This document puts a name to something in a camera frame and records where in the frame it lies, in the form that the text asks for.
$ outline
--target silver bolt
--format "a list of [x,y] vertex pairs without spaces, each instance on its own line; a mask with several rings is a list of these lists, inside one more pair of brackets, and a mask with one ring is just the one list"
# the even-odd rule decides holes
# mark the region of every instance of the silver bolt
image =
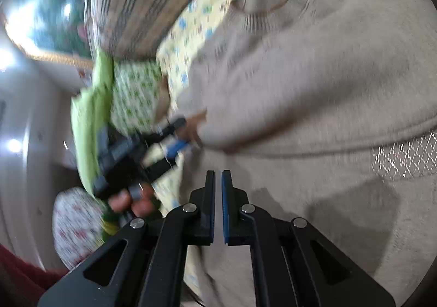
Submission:
[[142,228],[144,226],[144,220],[142,218],[134,218],[130,225],[133,229]]
[[298,217],[293,220],[293,225],[296,228],[305,228],[307,224],[308,222],[306,221],[306,219],[302,217]]
[[197,206],[193,203],[187,203],[183,206],[182,210],[186,213],[192,213],[197,209]]
[[250,204],[250,203],[246,203],[246,204],[241,206],[241,210],[244,213],[253,213],[253,211],[255,211],[255,206]]

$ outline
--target gray sweater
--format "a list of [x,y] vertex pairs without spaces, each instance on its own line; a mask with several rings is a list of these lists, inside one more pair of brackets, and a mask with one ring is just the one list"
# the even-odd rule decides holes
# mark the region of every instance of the gray sweater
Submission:
[[[436,142],[422,136],[437,126],[436,49],[430,0],[234,1],[178,99],[208,111],[182,195],[230,169],[252,203],[306,217],[403,303],[437,254]],[[249,250],[220,229],[198,256],[205,302],[253,306]]]

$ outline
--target triangular cutout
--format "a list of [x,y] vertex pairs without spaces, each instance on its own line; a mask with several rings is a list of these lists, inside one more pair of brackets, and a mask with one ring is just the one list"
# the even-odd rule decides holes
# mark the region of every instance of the triangular cutout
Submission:
[[335,285],[350,276],[348,271],[317,241],[311,241],[311,248],[317,258],[328,285]]
[[125,251],[127,241],[121,240],[114,244],[105,255],[97,259],[84,271],[84,277],[100,286],[108,286],[120,258]]

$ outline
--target red cloth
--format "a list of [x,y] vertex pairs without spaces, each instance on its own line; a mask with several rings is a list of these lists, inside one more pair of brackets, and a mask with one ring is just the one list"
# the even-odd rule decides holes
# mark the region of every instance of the red cloth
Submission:
[[1,244],[0,263],[11,282],[32,302],[38,302],[43,293],[65,275],[25,263]]

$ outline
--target green patterned pillow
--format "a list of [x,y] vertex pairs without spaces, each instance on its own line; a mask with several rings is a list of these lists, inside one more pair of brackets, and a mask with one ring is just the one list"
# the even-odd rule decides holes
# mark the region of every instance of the green patterned pillow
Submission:
[[123,135],[150,131],[162,73],[156,62],[114,63],[111,124]]

